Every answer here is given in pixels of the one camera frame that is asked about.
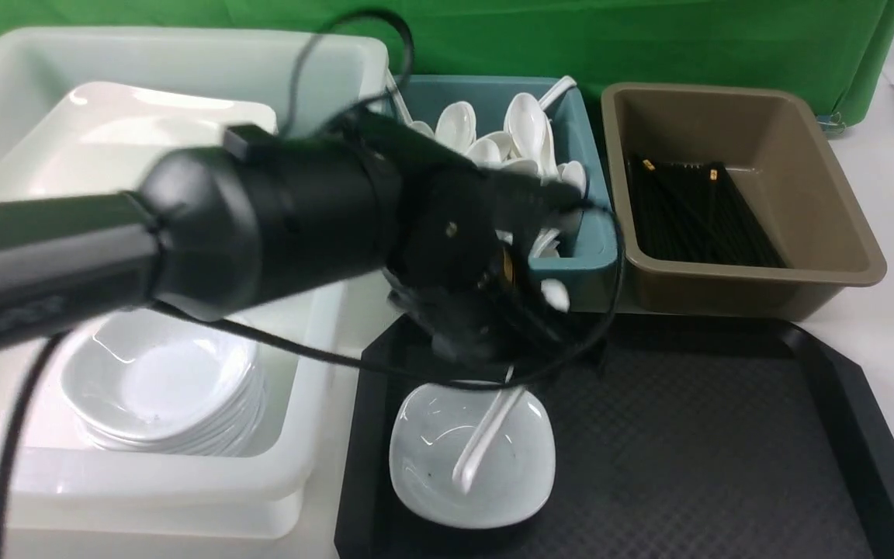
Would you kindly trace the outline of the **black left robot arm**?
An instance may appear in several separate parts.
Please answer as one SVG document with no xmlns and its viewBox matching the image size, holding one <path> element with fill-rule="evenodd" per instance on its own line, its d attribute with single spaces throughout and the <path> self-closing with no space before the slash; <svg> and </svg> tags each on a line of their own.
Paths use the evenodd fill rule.
<svg viewBox="0 0 894 559">
<path fill-rule="evenodd" d="M 0 203 L 0 350 L 132 307 L 210 323 L 382 270 L 447 359 L 547 362 L 589 340 L 529 252 L 585 207 L 364 109 L 302 139 L 237 125 L 135 190 Z"/>
</svg>

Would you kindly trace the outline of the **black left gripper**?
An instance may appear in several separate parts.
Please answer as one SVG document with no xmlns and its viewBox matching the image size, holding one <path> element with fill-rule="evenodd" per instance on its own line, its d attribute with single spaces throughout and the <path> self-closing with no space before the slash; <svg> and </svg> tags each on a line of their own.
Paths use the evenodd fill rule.
<svg viewBox="0 0 894 559">
<path fill-rule="evenodd" d="M 591 349 L 593 327 L 553 307 L 531 267 L 539 233 L 589 208 L 575 185 L 479 166 L 364 109 L 354 132 L 400 173 L 400 237 L 386 276 L 437 357 L 535 369 Z"/>
</svg>

